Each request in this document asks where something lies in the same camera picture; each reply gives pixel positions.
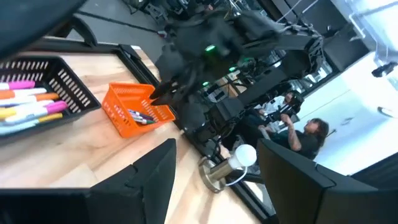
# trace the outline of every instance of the desk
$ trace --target desk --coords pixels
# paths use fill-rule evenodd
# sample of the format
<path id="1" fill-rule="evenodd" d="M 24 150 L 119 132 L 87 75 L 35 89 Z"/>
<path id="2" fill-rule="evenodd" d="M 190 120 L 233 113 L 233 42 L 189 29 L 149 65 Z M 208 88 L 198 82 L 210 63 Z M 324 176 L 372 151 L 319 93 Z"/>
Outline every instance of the desk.
<path id="1" fill-rule="evenodd" d="M 139 48 L 142 61 L 157 75 Z M 57 54 L 102 102 L 109 82 L 137 83 L 114 55 Z M 198 173 L 199 153 L 174 123 L 131 139 L 122 139 L 103 110 L 19 142 L 0 147 L 0 187 L 91 187 L 132 164 L 168 138 L 177 140 L 177 170 L 166 223 L 259 223 L 230 189 L 213 194 Z"/>

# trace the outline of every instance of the long hair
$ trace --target long hair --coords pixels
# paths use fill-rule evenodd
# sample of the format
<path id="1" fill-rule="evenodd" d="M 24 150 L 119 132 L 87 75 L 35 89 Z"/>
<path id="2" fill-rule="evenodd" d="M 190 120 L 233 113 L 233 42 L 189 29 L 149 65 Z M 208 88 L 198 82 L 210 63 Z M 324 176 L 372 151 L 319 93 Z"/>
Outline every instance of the long hair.
<path id="1" fill-rule="evenodd" d="M 315 133 L 313 133 L 313 135 L 316 137 L 318 141 L 319 148 L 321 148 L 325 143 L 326 137 L 328 136 L 329 124 L 320 118 L 314 118 L 312 119 L 312 122 L 318 124 L 318 129 Z"/>

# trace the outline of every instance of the white lamp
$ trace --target white lamp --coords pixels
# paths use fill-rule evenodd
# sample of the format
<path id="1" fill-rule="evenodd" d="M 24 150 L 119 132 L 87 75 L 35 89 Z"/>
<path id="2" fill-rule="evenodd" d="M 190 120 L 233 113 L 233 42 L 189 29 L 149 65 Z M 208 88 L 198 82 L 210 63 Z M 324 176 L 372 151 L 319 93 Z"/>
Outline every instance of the white lamp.
<path id="1" fill-rule="evenodd" d="M 205 185 L 213 192 L 218 193 L 225 188 L 225 177 L 229 173 L 240 167 L 249 167 L 256 160 L 256 150 L 248 144 L 243 144 L 236 148 L 230 158 L 217 166 L 213 161 L 204 159 L 199 165 L 199 173 Z"/>

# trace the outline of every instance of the tattoo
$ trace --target tattoo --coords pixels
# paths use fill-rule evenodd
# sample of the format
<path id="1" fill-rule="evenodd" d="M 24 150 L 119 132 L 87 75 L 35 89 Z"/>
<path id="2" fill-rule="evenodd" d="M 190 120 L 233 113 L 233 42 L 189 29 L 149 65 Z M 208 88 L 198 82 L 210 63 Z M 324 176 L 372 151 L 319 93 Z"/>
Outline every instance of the tattoo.
<path id="1" fill-rule="evenodd" d="M 289 125 L 287 130 L 289 132 L 288 142 L 289 142 L 290 148 L 293 151 L 301 150 L 301 142 L 300 142 L 299 138 L 297 137 L 296 130 L 294 129 L 294 126 Z"/>
<path id="2" fill-rule="evenodd" d="M 271 140 L 271 138 L 269 137 L 268 132 L 265 128 L 259 128 L 259 130 L 266 140 Z"/>

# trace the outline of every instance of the black wire basket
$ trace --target black wire basket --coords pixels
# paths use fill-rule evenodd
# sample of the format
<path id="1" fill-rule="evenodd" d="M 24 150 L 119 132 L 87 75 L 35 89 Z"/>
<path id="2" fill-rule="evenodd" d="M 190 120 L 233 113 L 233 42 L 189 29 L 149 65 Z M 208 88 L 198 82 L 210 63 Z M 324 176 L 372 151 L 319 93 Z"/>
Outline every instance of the black wire basket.
<path id="1" fill-rule="evenodd" d="M 20 138 L 76 121 L 90 111 L 101 108 L 101 104 L 87 89 L 75 72 L 60 57 L 20 56 L 0 63 L 0 83 L 35 81 L 35 88 L 42 87 L 59 95 L 67 103 L 63 117 L 7 135 L 0 136 L 0 144 L 14 142 Z"/>

